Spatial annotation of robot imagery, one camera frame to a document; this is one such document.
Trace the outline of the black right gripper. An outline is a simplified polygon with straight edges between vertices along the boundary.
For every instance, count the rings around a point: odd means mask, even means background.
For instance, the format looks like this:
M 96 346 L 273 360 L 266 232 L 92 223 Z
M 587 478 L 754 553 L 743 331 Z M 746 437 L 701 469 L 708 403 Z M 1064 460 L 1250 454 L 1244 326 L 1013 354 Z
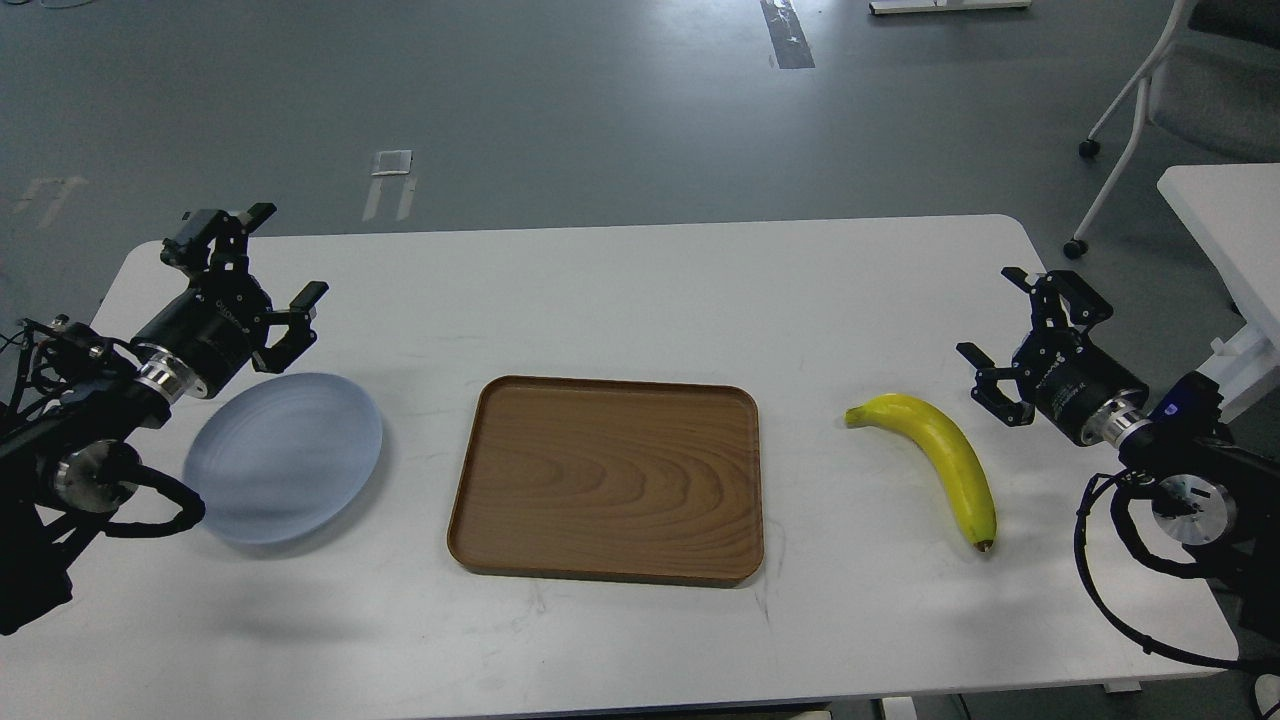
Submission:
M 1107 402 L 1120 398 L 1142 407 L 1149 397 L 1144 382 L 1092 343 L 1091 331 L 1114 307 L 1076 272 L 1032 274 L 1005 266 L 1001 275 L 1028 296 L 1030 329 L 1012 355 L 1015 368 L 996 366 L 973 342 L 956 343 L 975 370 L 972 398 L 1006 427 L 1032 424 L 1038 410 L 1074 445 L 1100 443 L 1094 415 Z M 1015 379 L 1023 400 L 998 387 Z

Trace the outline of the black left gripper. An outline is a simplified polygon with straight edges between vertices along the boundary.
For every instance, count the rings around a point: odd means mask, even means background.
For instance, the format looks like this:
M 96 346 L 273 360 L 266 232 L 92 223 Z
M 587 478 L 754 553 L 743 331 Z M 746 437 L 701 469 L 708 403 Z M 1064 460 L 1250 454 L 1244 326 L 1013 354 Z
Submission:
M 317 340 L 312 329 L 316 306 L 329 291 L 323 281 L 310 281 L 288 309 L 271 309 L 271 300 L 250 273 L 250 236 L 278 208 L 256 202 L 230 214 L 201 209 L 183 215 L 184 224 L 161 245 L 161 263 L 189 281 L 137 334 L 132 343 L 150 352 L 161 350 L 186 364 L 204 388 L 202 397 L 218 396 L 250 361 L 256 372 L 280 374 Z M 284 334 L 268 345 L 268 331 Z

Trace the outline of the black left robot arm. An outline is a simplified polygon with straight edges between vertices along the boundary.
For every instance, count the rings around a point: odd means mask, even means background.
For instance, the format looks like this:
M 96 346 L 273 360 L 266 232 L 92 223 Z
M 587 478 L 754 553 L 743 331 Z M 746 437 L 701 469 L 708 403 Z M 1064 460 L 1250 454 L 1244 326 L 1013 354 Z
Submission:
M 251 234 L 270 202 L 188 213 L 160 258 L 188 281 L 132 340 L 56 316 L 24 319 L 3 404 L 1 630 L 12 635 L 73 597 L 70 565 L 100 536 L 163 538 L 196 527 L 198 493 L 131 446 L 186 396 L 216 396 L 243 366 L 278 374 L 316 341 L 328 287 L 307 283 L 275 309 L 250 270 Z

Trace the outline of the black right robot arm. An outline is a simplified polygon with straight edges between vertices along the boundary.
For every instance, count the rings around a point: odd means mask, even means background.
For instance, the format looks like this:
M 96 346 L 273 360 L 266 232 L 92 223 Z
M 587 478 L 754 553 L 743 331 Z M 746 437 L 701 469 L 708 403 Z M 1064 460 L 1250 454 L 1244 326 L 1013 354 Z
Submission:
M 1235 445 L 1221 418 L 1219 384 L 1185 374 L 1149 413 L 1149 388 L 1091 340 L 1114 309 L 1078 273 L 1002 277 L 1030 304 L 1030 328 L 1007 366 L 972 342 L 957 351 L 974 368 L 972 397 L 1007 427 L 1047 418 L 1079 447 L 1105 443 L 1121 464 L 1093 475 L 1075 512 L 1078 577 L 1107 623 L 1143 652 L 1180 664 L 1257 675 L 1276 659 L 1216 659 L 1155 639 L 1105 602 L 1087 556 L 1094 505 L 1110 495 L 1117 538 L 1142 566 L 1184 580 L 1215 579 L 1243 600 L 1277 598 L 1277 464 Z

